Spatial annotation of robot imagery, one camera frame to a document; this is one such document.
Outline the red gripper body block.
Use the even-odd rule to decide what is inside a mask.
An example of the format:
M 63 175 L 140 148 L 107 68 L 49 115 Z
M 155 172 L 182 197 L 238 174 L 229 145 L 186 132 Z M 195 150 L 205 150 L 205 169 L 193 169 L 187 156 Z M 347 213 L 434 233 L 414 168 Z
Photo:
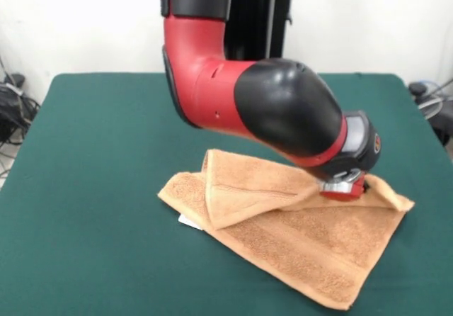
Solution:
M 324 182 L 320 194 L 335 201 L 355 201 L 365 192 L 365 177 Z

